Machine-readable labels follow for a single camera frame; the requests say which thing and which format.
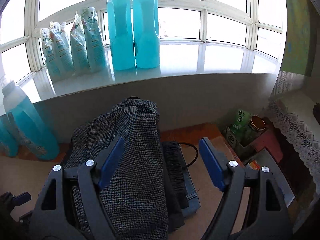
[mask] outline window frame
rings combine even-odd
[[[38,39],[40,38],[40,28],[48,28],[50,21],[55,22],[66,22],[67,24],[73,22],[74,15],[76,11],[79,11],[84,6],[95,7],[98,14],[98,24],[102,32],[102,38],[104,43],[105,39],[105,30],[104,30],[104,17],[103,13],[107,12],[106,6],[107,0],[86,0],[80,3],[71,5],[67,8],[64,8],[47,18],[39,21],[39,7],[40,0],[26,0],[25,3],[25,12],[24,12],[24,32],[25,36],[9,41],[5,44],[0,45],[0,50],[2,52],[25,43],[27,48],[27,56],[29,60],[30,70],[39,71],[45,64],[42,60],[41,48],[39,46]],[[259,0],[247,0],[247,12],[234,8],[230,5],[224,4],[216,0],[158,0],[159,8],[176,8],[176,9],[186,9],[200,11],[200,38],[199,39],[190,39],[190,38],[162,38],[161,41],[195,41],[203,43],[223,43],[231,46],[237,46],[241,48],[247,48],[249,50],[256,50],[257,48],[257,39],[258,39],[258,28],[267,29],[282,34],[282,39],[284,42],[281,44],[280,57],[278,62],[281,63],[284,45],[286,38],[286,3],[283,0],[284,8],[284,17],[283,17],[283,28],[276,26],[259,23]],[[208,13],[225,17],[230,20],[235,20],[237,22],[247,25],[245,46],[237,45],[233,43],[225,43],[222,41],[207,41],[207,19]]]

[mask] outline blue gripper pad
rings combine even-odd
[[[100,180],[98,182],[98,188],[100,191],[109,186],[111,178],[118,167],[123,152],[124,140],[122,137],[120,137],[101,168]]]
[[[228,175],[228,160],[224,153],[218,152],[208,138],[199,141],[199,152],[215,187],[224,192]]]

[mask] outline metal bolt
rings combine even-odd
[[[59,171],[61,169],[61,166],[60,165],[56,165],[53,167],[53,170],[54,171]]]
[[[265,173],[267,173],[267,172],[270,171],[269,168],[266,167],[266,166],[263,166],[261,169],[262,169],[262,171],[265,172]]]
[[[238,166],[238,163],[236,161],[229,161],[229,165],[231,167],[236,167],[236,166]]]
[[[85,162],[85,165],[90,167],[90,166],[94,165],[94,161],[93,160],[88,160],[88,161]]]

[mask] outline patterned fabric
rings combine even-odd
[[[301,89],[306,78],[304,75],[280,71],[271,95],[275,96],[291,90]]]
[[[313,132],[298,119],[296,113],[282,110],[274,101],[270,102],[265,114],[299,153],[300,159],[310,170],[316,192],[320,194],[320,143],[314,138]]]
[[[110,185],[100,192],[121,239],[167,239],[168,215],[163,185],[163,157],[151,101],[125,99],[112,111],[74,130],[73,151],[64,168],[94,159],[116,136],[124,155]],[[90,231],[78,188],[74,201],[81,229]]]

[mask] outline window sill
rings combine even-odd
[[[52,84],[47,68],[28,74],[18,84],[32,103],[115,84],[153,78],[213,74],[262,73],[278,75],[280,63],[259,51],[232,44],[196,41],[161,41],[160,67],[154,69],[113,70],[110,48],[106,48],[108,67],[98,73],[74,76]],[[0,106],[0,115],[4,113]]]

